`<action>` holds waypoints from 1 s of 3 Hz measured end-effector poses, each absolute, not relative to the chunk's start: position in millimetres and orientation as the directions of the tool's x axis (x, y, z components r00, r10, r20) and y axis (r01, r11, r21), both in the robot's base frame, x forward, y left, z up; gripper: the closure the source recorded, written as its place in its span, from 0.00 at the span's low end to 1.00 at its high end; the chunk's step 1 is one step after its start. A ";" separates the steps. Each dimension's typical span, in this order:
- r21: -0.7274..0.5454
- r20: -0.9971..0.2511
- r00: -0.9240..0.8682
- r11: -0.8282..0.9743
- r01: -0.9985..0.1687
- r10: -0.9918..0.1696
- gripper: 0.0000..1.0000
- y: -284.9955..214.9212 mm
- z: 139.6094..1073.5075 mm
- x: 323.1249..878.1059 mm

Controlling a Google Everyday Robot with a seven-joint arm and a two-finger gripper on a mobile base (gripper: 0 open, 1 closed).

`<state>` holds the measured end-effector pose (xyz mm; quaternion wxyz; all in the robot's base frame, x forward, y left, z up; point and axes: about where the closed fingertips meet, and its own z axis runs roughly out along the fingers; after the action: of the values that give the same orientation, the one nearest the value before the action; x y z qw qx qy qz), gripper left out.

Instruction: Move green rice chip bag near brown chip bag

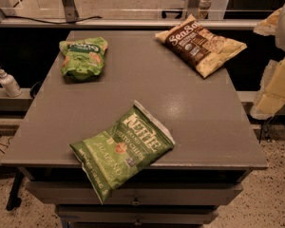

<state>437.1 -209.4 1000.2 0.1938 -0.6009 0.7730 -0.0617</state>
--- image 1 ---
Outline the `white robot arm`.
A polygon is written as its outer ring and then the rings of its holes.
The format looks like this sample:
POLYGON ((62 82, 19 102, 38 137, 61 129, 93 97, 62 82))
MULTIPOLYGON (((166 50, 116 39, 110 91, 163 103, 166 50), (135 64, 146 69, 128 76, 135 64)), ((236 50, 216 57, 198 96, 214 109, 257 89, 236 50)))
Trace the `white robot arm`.
MULTIPOLYGON (((273 35, 275 46, 285 51, 285 4, 266 19, 259 22, 254 33, 273 35)), ((285 105, 285 57, 279 62, 270 60, 265 67, 260 89, 256 93, 250 115, 254 119, 267 120, 285 105)))

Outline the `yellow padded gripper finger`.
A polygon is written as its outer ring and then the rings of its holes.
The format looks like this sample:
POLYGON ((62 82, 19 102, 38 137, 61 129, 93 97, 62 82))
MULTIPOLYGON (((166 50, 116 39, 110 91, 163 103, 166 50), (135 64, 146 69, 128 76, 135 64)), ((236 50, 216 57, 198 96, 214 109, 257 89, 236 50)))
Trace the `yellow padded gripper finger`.
POLYGON ((272 12, 266 19, 257 23, 254 28, 254 33, 262 35, 262 36, 270 36, 276 35, 276 26, 279 18, 279 14, 281 13, 282 8, 279 8, 272 12))
POLYGON ((279 62, 270 60, 265 67, 250 115, 257 120, 267 120, 284 105, 285 57, 279 62))

